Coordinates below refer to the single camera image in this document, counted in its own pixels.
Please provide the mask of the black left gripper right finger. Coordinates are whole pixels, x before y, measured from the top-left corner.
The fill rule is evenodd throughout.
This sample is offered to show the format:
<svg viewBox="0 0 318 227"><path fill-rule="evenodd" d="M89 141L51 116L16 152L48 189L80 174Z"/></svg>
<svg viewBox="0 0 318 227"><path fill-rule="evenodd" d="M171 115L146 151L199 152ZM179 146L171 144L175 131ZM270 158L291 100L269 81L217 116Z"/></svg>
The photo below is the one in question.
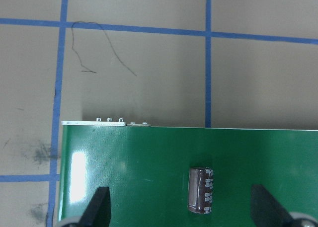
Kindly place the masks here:
<svg viewBox="0 0 318 227"><path fill-rule="evenodd" d="M298 221L260 184L253 184L250 217L256 227L297 227Z"/></svg>

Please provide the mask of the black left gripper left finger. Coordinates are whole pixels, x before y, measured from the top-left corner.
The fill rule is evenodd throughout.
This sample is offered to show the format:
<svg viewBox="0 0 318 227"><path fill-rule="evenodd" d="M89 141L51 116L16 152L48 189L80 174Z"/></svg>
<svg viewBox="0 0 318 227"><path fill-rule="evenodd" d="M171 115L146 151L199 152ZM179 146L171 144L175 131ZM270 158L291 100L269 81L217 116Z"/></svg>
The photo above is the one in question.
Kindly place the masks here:
<svg viewBox="0 0 318 227"><path fill-rule="evenodd" d="M111 221L110 188L98 187L82 214L78 227L108 227Z"/></svg>

